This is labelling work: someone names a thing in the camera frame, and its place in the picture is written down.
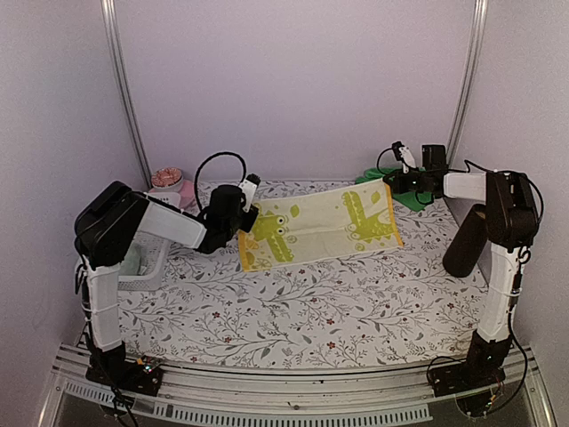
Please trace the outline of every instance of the ventilation grille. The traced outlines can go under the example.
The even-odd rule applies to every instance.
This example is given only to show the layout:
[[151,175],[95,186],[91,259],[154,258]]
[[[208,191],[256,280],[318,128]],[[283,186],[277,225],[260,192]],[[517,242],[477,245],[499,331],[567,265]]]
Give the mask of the ventilation grille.
[[[113,406],[113,393],[98,387],[68,381],[66,393],[108,407]],[[404,407],[357,415],[232,415],[216,411],[194,410],[181,405],[154,403],[150,415],[163,420],[196,427],[375,427],[409,425],[430,421],[427,405]]]

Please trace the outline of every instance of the white container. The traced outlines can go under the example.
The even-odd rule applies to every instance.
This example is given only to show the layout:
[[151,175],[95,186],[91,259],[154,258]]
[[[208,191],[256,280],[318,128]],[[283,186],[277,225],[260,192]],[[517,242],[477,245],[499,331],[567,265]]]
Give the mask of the white container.
[[[151,193],[153,198],[162,200],[168,205],[180,206],[178,193]],[[170,240],[157,238],[148,233],[137,232],[133,243],[141,247],[140,266],[146,267],[145,274],[141,276],[119,276],[119,291],[156,291],[162,285],[166,256],[170,251]]]

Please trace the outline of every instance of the black cylinder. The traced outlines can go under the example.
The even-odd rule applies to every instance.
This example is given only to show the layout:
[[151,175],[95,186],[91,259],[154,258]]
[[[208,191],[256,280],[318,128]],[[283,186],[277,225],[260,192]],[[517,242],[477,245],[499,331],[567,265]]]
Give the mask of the black cylinder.
[[446,249],[443,257],[445,270],[456,278],[467,277],[477,265],[486,240],[485,206],[473,205]]

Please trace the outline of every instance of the green cloth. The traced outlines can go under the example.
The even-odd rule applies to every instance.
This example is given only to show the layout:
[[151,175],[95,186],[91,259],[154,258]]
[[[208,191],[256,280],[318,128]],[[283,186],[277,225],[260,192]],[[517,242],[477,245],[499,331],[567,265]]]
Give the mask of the green cloth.
[[[382,169],[382,171],[384,171],[386,173],[391,173],[395,170],[396,169],[389,169],[389,168]],[[373,167],[372,169],[368,169],[367,171],[365,171],[364,176],[360,176],[359,178],[357,178],[356,184],[361,184],[362,182],[368,182],[368,181],[373,181],[373,180],[379,180],[379,179],[383,178],[384,175],[385,175],[385,173],[382,173],[382,172],[378,171],[377,168]],[[417,199],[415,198],[415,194],[416,193],[414,191],[410,191],[408,193],[403,193],[403,194],[391,193],[391,196],[397,202],[399,202],[401,205],[407,206],[409,209],[411,209],[414,212],[419,212],[419,211],[422,211],[423,209],[425,209],[425,205],[422,205],[421,203],[419,203],[417,201]],[[419,197],[420,197],[420,200],[430,200],[431,194],[430,193],[421,193],[421,195]]]

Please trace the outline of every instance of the white backdrop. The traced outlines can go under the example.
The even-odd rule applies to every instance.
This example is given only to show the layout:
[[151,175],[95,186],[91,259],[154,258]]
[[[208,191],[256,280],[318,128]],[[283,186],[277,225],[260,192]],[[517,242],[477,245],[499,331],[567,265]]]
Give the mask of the white backdrop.
[[[446,144],[474,2],[123,0],[153,169],[232,149],[263,179],[354,178],[402,140]],[[238,176],[212,164],[204,177]]]

